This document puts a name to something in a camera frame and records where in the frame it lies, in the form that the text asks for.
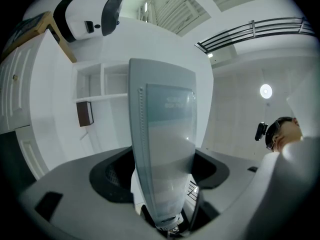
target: person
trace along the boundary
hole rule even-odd
[[[266,148],[273,152],[281,152],[286,144],[300,141],[302,136],[296,118],[289,116],[279,117],[266,131]]]

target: white machine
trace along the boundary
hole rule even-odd
[[[50,11],[62,34],[69,42],[107,36],[119,24],[123,0],[34,0],[23,19]]]
[[[54,239],[264,240],[283,229],[288,236],[288,223],[302,224],[304,212],[319,201],[319,135],[287,144],[262,162],[195,149],[196,95],[193,72],[131,59],[132,147],[66,162],[26,189],[19,202]],[[135,168],[144,219],[131,193]],[[200,189],[193,210],[183,195],[189,174]]]

